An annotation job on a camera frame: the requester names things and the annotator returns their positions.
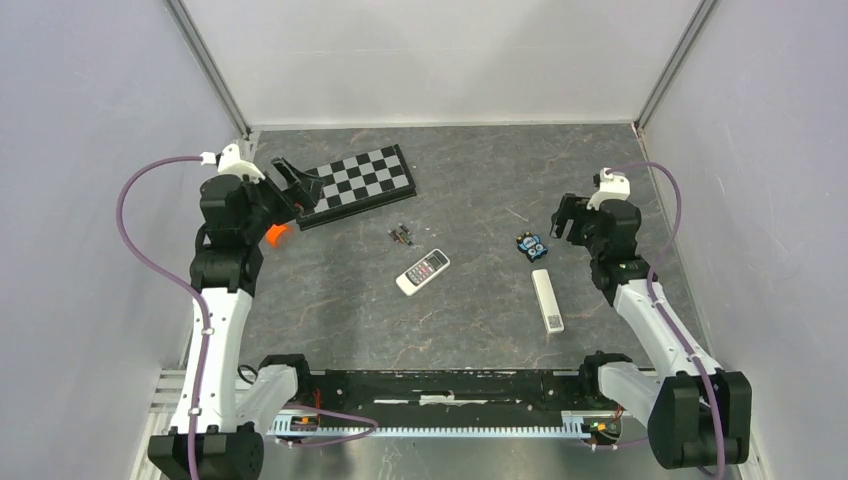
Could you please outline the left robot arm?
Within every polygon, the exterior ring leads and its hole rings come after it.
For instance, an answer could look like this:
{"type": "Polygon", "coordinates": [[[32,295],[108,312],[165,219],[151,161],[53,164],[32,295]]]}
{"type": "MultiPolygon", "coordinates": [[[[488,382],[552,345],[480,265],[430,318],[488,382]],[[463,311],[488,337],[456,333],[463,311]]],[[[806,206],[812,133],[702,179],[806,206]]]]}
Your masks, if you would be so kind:
{"type": "Polygon", "coordinates": [[[168,431],[151,436],[148,459],[170,479],[256,479],[264,437],[285,403],[306,405],[313,379],[273,360],[243,395],[237,364],[244,326],[263,263],[260,243],[318,203],[321,180],[282,157],[264,172],[227,167],[200,187],[204,219],[190,280],[193,330],[181,397],[168,431]]]}

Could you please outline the slim white remote control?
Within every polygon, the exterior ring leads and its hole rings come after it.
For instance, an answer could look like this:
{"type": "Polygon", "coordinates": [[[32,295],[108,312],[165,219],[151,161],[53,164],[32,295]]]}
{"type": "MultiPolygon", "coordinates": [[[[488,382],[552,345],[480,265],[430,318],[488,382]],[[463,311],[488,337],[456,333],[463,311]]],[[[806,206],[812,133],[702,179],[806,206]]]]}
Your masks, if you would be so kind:
{"type": "Polygon", "coordinates": [[[562,333],[565,329],[564,322],[548,271],[534,270],[531,279],[547,333],[562,333]]]}

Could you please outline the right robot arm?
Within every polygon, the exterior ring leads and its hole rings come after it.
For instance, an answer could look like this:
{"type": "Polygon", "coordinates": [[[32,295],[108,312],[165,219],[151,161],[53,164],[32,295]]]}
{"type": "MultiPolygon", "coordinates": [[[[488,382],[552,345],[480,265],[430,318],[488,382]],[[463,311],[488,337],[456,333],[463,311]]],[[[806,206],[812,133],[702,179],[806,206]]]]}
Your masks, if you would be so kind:
{"type": "Polygon", "coordinates": [[[621,405],[646,428],[666,469],[745,463],[751,384],[704,352],[668,304],[636,251],[640,209],[620,199],[592,208],[588,198],[567,193],[551,221],[553,237],[587,249],[593,284],[636,334],[655,370],[645,374],[624,354],[589,355],[577,382],[580,400],[591,408],[621,405]]]}

